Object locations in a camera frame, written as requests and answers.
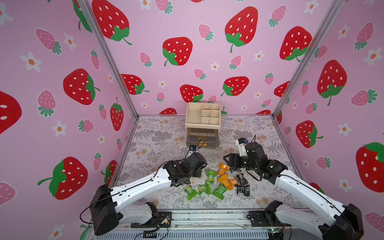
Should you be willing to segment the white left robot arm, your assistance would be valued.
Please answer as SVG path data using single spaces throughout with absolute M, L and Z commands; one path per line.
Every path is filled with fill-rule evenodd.
M 156 172 L 130 184 L 113 188 L 100 186 L 90 203 L 95 235 L 104 235 L 126 223 L 148 227 L 156 225 L 160 214 L 155 204 L 132 204 L 159 190 L 178 187 L 192 177 L 200 177 L 206 166 L 206 159 L 200 153 L 193 153 L 183 160 L 167 161 Z

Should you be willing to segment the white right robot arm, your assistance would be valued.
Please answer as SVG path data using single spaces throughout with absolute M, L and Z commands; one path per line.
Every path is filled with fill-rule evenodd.
M 364 235 L 361 210 L 353 204 L 342 203 L 321 193 L 295 175 L 278 160 L 270 160 L 263 147 L 246 139 L 236 142 L 239 153 L 223 157 L 231 170 L 254 171 L 261 180 L 267 180 L 287 191 L 312 214 L 290 208 L 280 201 L 271 202 L 264 210 L 265 222 L 270 225 L 290 225 L 323 240 L 360 240 Z

